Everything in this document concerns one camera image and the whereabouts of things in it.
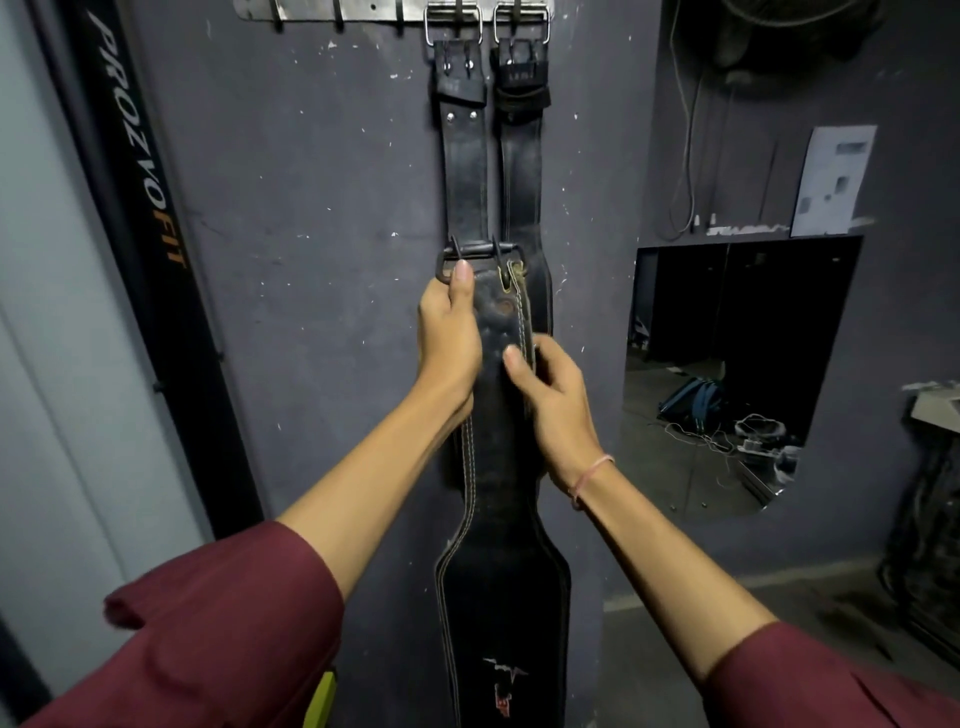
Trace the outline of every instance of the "hand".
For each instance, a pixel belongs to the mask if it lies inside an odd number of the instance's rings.
[[[473,382],[483,357],[473,284],[473,268],[458,260],[449,286],[432,279],[420,299],[417,386],[449,401],[452,427],[473,410]]]
[[[580,368],[549,336],[537,334],[534,344],[546,364],[545,384],[517,347],[507,347],[503,363],[511,381],[533,405],[537,442],[546,457],[550,476],[569,493],[604,451],[593,428]]]

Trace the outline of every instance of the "white wall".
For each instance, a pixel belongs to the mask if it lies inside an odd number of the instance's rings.
[[[103,597],[208,525],[27,21],[0,0],[0,617],[54,694]]]

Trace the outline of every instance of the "mirror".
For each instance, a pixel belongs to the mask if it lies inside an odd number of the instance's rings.
[[[617,463],[673,521],[794,487],[861,242],[637,251]]]

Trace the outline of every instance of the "black leather belt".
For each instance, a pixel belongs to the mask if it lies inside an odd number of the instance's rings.
[[[523,396],[502,363],[504,349],[516,344],[533,364],[533,332],[549,328],[552,294],[539,230],[540,122],[535,129],[517,124],[519,135],[508,133],[506,141],[501,131],[504,186],[510,186],[503,200],[507,241],[489,240],[480,43],[437,40],[434,48],[448,231],[437,275],[447,279],[454,260],[470,260],[483,341],[473,413],[460,429],[464,518],[436,571],[456,722],[487,728],[508,718],[508,725],[561,728],[570,571],[540,522],[542,457]],[[545,73],[542,78],[545,92]],[[516,86],[501,88],[504,76],[499,80],[498,97],[501,90],[505,97],[516,93]],[[536,152],[528,148],[531,140]],[[536,169],[524,170],[523,160],[532,158]]]
[[[550,106],[543,40],[498,44],[492,53],[496,130],[503,173],[501,234],[523,250],[534,330],[553,333],[553,282],[540,241],[543,110]]]

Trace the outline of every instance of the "belt buckle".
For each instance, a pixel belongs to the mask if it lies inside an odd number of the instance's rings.
[[[426,44],[433,48],[434,41],[430,39],[430,14],[445,15],[444,19],[453,15],[457,19],[457,13],[467,11],[474,16],[477,23],[477,43],[483,44],[483,14],[480,12],[480,6],[476,2],[452,2],[451,0],[439,0],[437,2],[427,2],[423,4],[423,37],[426,38]]]
[[[444,269],[444,265],[451,260],[483,260],[485,258],[496,258],[496,267],[500,272],[500,280],[505,287],[510,279],[503,262],[503,255],[509,253],[519,253],[520,263],[526,266],[526,259],[523,256],[523,249],[516,243],[497,242],[496,240],[477,240],[461,244],[457,238],[450,235],[449,245],[443,248],[437,255],[437,267],[434,275],[437,280],[447,285],[450,284],[450,274]]]
[[[497,21],[503,13],[511,16],[511,24],[522,21],[523,15],[533,15],[545,26],[543,45],[550,42],[550,7],[546,3],[521,3],[519,0],[500,0],[493,6],[493,42],[500,44],[500,35],[496,30]]]

